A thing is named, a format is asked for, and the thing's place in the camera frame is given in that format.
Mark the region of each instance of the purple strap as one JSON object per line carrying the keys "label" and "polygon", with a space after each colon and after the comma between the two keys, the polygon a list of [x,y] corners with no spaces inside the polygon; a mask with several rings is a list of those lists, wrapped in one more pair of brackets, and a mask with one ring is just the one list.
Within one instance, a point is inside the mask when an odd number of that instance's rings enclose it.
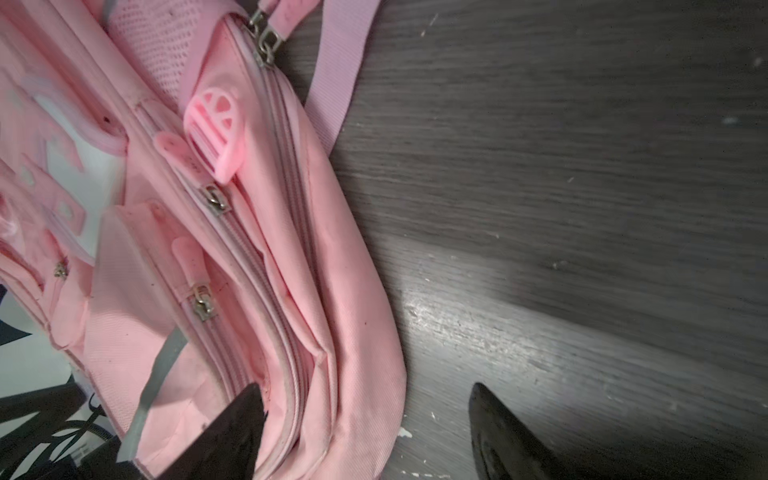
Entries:
{"label": "purple strap", "polygon": [[304,109],[331,153],[352,101],[366,39],[380,0],[325,0],[315,76]]}

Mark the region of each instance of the dark wooden table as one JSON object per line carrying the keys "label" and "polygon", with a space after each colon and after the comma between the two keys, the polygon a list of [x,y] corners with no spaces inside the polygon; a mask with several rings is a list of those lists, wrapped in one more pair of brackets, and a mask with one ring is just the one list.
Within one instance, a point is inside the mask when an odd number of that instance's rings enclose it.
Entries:
{"label": "dark wooden table", "polygon": [[384,1],[331,157],[409,370],[384,478],[476,478],[476,381],[588,472],[768,452],[761,3]]}

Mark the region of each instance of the front pocket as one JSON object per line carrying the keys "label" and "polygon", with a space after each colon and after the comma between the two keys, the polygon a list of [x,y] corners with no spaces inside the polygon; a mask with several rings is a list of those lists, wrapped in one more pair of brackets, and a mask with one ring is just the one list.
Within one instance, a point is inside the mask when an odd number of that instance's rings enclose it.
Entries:
{"label": "front pocket", "polygon": [[[242,388],[266,381],[259,373],[257,343],[244,356],[230,328],[246,321],[242,311],[218,275],[200,273],[210,261],[190,242],[186,230],[154,202],[114,207],[102,220],[85,366],[121,435],[134,420],[169,335],[179,329],[189,342],[141,429],[136,458],[152,475],[168,467]],[[180,263],[177,257],[185,254],[174,251],[183,244],[194,251]],[[195,264],[184,264],[188,260]]]}

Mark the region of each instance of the bag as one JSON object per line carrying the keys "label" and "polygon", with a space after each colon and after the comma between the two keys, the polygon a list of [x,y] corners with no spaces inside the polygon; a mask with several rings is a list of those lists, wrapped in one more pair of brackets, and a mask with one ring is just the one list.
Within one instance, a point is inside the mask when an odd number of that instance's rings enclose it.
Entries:
{"label": "bag", "polygon": [[0,2],[0,278],[145,475],[254,382],[254,478],[392,450],[402,351],[327,157],[377,2],[327,0],[305,112],[272,63],[316,3]]}

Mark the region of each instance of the pink mesh fabric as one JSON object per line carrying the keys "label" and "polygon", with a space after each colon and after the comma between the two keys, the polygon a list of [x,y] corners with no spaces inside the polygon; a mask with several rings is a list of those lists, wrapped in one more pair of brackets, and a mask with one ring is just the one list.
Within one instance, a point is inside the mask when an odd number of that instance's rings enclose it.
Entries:
{"label": "pink mesh fabric", "polygon": [[144,81],[176,110],[184,66],[204,0],[119,2],[107,31]]}

